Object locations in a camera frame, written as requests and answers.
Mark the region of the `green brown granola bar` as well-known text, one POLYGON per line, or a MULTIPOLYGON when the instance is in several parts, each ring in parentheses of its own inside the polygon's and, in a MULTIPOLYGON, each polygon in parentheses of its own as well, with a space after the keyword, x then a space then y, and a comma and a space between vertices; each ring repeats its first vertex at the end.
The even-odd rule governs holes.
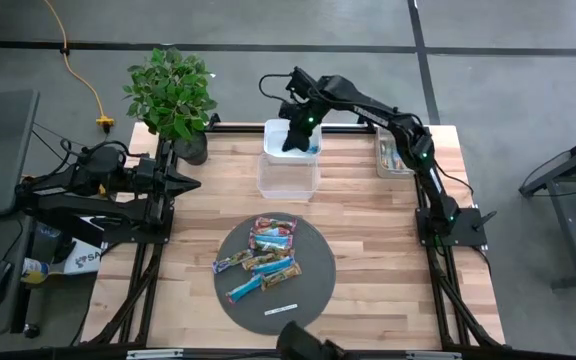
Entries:
POLYGON ((256 253, 272 253, 272 254, 277 254, 279 256, 293 256, 294 255, 294 249, 293 248, 282 248, 282 247, 276 247, 276 246, 271 246, 271 245, 254 245, 251 247, 251 249, 253 251, 255 251, 256 253))

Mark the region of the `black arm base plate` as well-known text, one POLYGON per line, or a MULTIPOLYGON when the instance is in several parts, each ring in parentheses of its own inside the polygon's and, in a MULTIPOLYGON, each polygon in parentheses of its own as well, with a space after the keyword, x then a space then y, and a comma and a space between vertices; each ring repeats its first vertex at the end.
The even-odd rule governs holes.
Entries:
POLYGON ((170 240, 174 209, 163 212, 161 225, 132 225, 122 223, 118 227, 105 228, 102 241, 106 243, 165 244, 170 240))
POLYGON ((459 208, 455 216, 440 217, 429 208, 418 208, 415 220, 419 242, 425 247, 486 247, 484 225, 496 214, 492 211, 482 215, 478 208, 459 208))

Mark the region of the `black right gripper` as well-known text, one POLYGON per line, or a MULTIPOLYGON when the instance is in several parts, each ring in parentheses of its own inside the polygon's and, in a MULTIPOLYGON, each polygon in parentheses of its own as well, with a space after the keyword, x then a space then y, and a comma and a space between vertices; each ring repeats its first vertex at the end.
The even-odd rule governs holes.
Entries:
POLYGON ((309 150, 310 140, 304 134, 312 134, 325 116, 325 104, 316 99, 304 103, 284 101, 280 105, 279 117, 289 121, 289 131, 282 145, 282 151, 293 149, 309 150))

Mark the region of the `clear plastic bin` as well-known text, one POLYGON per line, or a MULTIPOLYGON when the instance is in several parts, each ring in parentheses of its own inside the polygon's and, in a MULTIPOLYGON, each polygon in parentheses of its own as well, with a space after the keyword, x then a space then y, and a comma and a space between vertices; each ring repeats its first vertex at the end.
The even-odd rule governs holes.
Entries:
POLYGON ((271 200, 309 200, 319 184, 316 158, 279 158, 262 153, 258 158, 257 188, 271 200))

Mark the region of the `white printed box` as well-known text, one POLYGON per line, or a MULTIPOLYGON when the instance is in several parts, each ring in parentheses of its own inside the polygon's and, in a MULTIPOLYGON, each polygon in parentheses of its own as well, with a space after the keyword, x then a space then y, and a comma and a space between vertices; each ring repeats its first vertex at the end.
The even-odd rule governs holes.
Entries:
POLYGON ((70 254, 62 262, 64 275, 81 275, 97 273, 101 264, 102 249, 78 239, 73 239, 74 245, 70 254))

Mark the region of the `white printed label strip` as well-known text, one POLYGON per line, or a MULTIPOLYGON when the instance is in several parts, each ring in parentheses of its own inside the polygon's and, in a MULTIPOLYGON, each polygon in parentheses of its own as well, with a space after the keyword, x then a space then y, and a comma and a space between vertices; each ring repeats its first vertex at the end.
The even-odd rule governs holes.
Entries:
POLYGON ((293 303, 293 304, 289 304, 289 305, 285 305, 285 306, 273 308, 273 309, 270 309, 270 310, 266 310, 266 311, 264 311, 264 316, 275 315, 275 314, 279 314, 279 313, 282 313, 282 312, 294 310, 294 309, 297 309, 297 308, 298 308, 298 304, 297 304, 297 303, 293 303))

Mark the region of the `yellow white bottle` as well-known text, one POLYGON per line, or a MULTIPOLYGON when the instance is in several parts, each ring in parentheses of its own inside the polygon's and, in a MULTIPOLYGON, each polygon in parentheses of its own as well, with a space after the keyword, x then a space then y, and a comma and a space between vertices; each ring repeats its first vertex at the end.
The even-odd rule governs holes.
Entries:
POLYGON ((40 284, 49 276, 49 270, 50 268, 47 263, 25 258, 20 281, 27 284, 40 284))

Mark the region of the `potted green plant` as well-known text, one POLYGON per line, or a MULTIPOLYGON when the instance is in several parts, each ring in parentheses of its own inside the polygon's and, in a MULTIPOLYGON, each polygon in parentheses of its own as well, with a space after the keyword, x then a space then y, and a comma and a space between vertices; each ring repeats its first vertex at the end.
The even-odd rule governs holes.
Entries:
POLYGON ((197 55, 176 48, 155 48, 143 63, 131 65, 123 87, 127 116, 143 122, 150 133, 169 141, 177 156, 194 166, 208 159, 205 134, 217 102, 208 91, 212 73, 197 55))

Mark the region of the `white translucent plastic bin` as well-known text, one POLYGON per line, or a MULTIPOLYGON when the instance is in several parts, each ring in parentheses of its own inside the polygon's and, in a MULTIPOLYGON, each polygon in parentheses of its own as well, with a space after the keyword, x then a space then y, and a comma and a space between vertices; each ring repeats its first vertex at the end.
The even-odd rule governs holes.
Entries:
POLYGON ((266 154, 283 159, 311 159, 317 157, 322 150, 321 126, 314 128, 313 134, 309 137, 310 146, 317 145, 320 150, 316 154, 309 154, 299 149, 288 152, 282 151, 282 145, 287 137, 289 121, 287 119, 270 119, 264 124, 263 150, 266 154))

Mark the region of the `silver frame bracket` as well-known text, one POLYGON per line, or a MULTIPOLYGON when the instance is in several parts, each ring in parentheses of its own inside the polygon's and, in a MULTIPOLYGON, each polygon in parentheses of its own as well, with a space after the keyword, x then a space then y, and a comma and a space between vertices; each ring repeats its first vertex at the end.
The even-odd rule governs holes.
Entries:
POLYGON ((182 349, 143 349, 131 350, 126 354, 126 360, 175 360, 183 359, 182 349))
POLYGON ((462 355, 456 352, 439 351, 407 351, 406 360, 463 360, 462 355))

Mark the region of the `round grey woven mat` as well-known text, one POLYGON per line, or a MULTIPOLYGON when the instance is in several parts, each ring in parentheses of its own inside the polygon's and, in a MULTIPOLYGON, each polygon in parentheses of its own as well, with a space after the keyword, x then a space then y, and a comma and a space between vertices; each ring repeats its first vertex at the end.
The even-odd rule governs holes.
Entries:
POLYGON ((218 301, 227 316, 253 333, 277 335, 290 321, 305 327, 316 320, 332 297, 336 282, 335 257, 325 237, 309 222, 296 215, 270 212, 267 218, 296 220, 293 238, 296 263, 302 274, 263 291, 257 288, 236 303, 226 293, 250 280, 252 273, 238 264, 213 274, 218 301), (264 311, 297 303, 298 308, 264 316, 264 311))

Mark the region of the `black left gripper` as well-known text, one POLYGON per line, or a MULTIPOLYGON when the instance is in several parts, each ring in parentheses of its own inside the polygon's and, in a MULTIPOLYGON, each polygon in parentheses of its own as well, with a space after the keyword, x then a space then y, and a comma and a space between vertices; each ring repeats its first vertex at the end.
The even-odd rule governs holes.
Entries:
MULTIPOLYGON (((189 191, 201 187, 201 182, 193 178, 181 175, 176 170, 170 172, 170 180, 183 183, 170 186, 170 196, 177 197, 189 191)), ((156 169, 152 177, 140 177, 136 174, 136 192, 138 194, 163 193, 166 187, 167 177, 161 169, 156 169)))

